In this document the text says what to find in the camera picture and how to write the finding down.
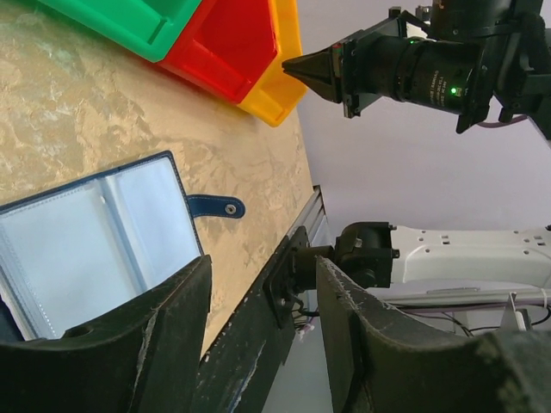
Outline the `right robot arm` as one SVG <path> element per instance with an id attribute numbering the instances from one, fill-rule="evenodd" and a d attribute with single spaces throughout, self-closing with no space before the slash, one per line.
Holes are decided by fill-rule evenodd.
<path id="1" fill-rule="evenodd" d="M 550 135 L 550 30 L 538 1 L 435 1 L 398 7 L 370 28 L 309 54 L 283 72 L 352 119 L 380 97 L 455 114 L 456 131 L 481 125 L 489 103 L 500 125 L 529 119 Z M 550 285 L 550 230 L 428 231 L 388 222 L 345 227 L 333 247 L 299 255 L 330 259 L 363 288 L 417 280 Z"/>

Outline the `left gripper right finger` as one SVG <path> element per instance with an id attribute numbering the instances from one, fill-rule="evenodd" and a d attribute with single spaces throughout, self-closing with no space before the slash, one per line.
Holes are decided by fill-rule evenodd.
<path id="1" fill-rule="evenodd" d="M 435 329 L 316 262 L 325 359 L 336 412 L 548 412 L 550 334 L 474 338 Z"/>

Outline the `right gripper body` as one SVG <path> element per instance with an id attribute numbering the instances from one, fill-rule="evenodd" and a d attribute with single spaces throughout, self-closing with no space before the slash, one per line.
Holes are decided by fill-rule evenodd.
<path id="1" fill-rule="evenodd" d="M 344 106 L 345 117 L 357 117 L 381 96 L 397 96 L 395 77 L 400 57 L 419 39 L 408 39 L 408 25 L 426 30 L 426 23 L 414 16 L 389 17 L 331 46 L 337 101 Z"/>

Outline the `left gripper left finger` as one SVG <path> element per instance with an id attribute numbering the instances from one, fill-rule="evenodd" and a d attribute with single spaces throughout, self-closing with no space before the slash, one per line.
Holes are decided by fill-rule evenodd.
<path id="1" fill-rule="evenodd" d="M 3 412 L 188 412 L 212 292 L 210 256 L 56 340 L 1 346 Z"/>

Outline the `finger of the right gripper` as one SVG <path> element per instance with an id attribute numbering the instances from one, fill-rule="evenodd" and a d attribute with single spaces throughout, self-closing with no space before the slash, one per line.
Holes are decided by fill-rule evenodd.
<path id="1" fill-rule="evenodd" d="M 333 84 L 330 78 L 323 79 L 309 77 L 306 74 L 300 74 L 291 71 L 284 71 L 284 73 L 306 85 L 311 91 L 313 91 L 322 99 L 328 102 L 338 103 L 337 87 Z"/>
<path id="2" fill-rule="evenodd" d="M 282 69 L 290 76 L 333 77 L 332 49 L 327 47 L 282 62 Z"/>

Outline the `blue card holder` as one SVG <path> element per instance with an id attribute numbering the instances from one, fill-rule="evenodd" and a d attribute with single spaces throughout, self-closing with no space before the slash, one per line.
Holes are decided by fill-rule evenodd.
<path id="1" fill-rule="evenodd" d="M 196 219 L 245 212 L 188 194 L 169 151 L 2 205 L 2 340 L 59 339 L 201 256 Z"/>

